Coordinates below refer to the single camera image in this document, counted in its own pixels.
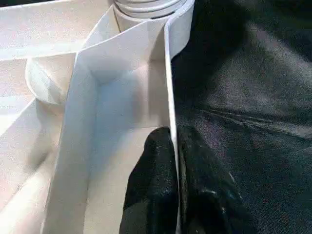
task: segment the dark cloth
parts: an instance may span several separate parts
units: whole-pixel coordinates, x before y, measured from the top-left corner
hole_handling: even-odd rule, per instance
[[[172,60],[178,124],[233,175],[261,234],[312,230],[312,27],[297,15],[274,1],[197,0]]]

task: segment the white plastic surface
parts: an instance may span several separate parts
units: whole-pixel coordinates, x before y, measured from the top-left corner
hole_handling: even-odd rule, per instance
[[[172,30],[190,28],[193,3]],[[118,233],[128,176],[147,135],[170,126],[176,141],[165,40],[184,47],[189,32],[164,37],[167,20],[140,22],[78,53],[43,234]]]
[[[0,60],[78,51],[111,4],[61,0],[0,8]]]

